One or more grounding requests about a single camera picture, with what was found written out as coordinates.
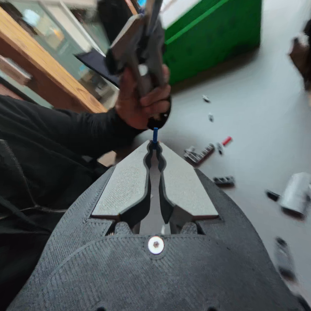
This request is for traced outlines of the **wooden beam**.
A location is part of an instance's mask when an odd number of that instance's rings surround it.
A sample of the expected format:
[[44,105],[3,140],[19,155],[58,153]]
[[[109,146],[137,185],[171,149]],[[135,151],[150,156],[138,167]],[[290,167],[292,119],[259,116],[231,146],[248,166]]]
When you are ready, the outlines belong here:
[[0,9],[0,54],[32,76],[27,86],[57,109],[105,113],[107,109],[5,10]]

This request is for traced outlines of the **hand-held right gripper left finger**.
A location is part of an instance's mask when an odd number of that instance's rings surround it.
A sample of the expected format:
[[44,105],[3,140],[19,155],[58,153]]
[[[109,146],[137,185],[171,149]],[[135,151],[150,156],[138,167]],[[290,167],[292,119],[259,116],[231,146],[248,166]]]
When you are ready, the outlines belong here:
[[152,142],[147,140],[113,167],[92,218],[136,226],[150,211]]

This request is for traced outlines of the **grey cylinder lego piece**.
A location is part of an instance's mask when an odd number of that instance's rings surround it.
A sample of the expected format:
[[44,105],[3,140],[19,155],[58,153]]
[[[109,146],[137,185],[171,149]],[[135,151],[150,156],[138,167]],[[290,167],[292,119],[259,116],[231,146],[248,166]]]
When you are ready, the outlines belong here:
[[295,173],[290,177],[278,204],[282,212],[302,220],[310,206],[310,196],[311,174]]

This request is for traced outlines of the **long dark lego beam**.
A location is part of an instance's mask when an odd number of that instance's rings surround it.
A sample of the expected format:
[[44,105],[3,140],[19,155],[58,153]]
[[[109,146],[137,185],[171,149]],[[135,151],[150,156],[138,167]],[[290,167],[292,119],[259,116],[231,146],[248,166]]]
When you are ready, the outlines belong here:
[[289,245],[281,237],[275,239],[275,258],[280,275],[287,281],[296,283],[293,256]]

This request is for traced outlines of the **dark grey lego beam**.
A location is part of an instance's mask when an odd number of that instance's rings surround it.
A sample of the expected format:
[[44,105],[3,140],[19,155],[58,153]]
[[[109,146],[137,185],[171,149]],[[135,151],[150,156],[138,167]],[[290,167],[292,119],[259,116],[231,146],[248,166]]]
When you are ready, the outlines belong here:
[[213,182],[220,188],[235,187],[235,179],[233,176],[214,177]]

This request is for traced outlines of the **person's left hand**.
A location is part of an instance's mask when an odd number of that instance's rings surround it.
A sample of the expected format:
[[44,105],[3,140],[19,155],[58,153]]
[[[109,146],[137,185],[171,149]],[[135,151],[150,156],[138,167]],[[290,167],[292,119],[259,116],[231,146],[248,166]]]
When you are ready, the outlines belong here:
[[168,84],[170,71],[167,65],[162,65],[165,85],[153,89],[146,96],[139,98],[137,82],[130,68],[126,67],[120,77],[120,88],[115,110],[119,117],[129,126],[138,129],[148,129],[148,122],[160,114],[169,114],[171,107]]

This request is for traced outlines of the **green plastic bin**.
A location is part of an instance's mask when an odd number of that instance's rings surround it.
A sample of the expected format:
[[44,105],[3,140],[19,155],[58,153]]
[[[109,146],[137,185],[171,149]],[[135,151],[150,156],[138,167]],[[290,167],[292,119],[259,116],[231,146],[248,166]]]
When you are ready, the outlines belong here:
[[164,1],[160,17],[171,85],[260,46],[261,0]]

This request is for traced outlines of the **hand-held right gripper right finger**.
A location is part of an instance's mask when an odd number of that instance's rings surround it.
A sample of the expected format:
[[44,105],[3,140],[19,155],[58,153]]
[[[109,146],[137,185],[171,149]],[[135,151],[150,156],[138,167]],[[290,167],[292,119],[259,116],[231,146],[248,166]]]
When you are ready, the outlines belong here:
[[164,222],[184,225],[217,219],[219,213],[192,165],[164,143],[157,145],[160,171],[159,197]]

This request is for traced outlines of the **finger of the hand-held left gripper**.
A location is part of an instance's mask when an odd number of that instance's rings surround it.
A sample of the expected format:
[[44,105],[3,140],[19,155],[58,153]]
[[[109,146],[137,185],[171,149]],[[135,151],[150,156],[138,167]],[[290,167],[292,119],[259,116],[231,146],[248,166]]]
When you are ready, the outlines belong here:
[[147,0],[145,6],[147,46],[145,50],[146,64],[152,75],[154,86],[163,86],[165,78],[162,71],[162,47],[164,45],[165,31],[162,28],[159,13],[162,0]]
[[147,59],[147,16],[131,16],[110,46],[110,64],[125,64],[127,56],[137,56],[138,63]]

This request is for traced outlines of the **black cardboard box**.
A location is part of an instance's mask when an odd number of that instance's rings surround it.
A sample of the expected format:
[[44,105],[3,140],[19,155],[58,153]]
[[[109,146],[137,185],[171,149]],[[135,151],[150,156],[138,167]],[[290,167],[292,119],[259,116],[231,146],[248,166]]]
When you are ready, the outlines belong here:
[[311,91],[311,20],[309,19],[302,32],[292,40],[289,57],[300,73],[305,91]]

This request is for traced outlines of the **person's left forearm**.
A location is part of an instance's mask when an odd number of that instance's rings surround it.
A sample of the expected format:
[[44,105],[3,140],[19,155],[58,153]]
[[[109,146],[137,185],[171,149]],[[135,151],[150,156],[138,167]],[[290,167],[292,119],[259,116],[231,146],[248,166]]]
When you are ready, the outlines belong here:
[[41,134],[81,156],[99,158],[129,146],[134,138],[146,130],[136,129],[123,121],[115,108],[106,113],[76,113],[49,109],[40,105],[1,95],[1,126],[9,122],[13,127]]

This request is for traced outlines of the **black office chair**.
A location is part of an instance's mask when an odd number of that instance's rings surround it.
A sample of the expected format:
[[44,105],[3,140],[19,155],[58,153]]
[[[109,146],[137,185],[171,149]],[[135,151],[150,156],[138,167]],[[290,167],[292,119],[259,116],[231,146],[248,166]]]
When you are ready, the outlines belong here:
[[105,62],[105,55],[100,53],[98,50],[92,48],[89,52],[77,53],[74,54],[74,56],[86,67],[93,70],[119,89],[119,78],[118,76],[109,72]]

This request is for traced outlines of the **grey lego beam assembly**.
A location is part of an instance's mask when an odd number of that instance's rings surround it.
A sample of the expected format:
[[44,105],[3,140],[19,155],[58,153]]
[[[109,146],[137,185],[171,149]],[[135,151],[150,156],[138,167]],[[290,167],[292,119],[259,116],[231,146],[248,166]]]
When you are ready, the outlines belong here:
[[210,143],[201,152],[197,152],[194,146],[190,146],[184,150],[184,159],[193,167],[200,166],[215,151],[215,146]]

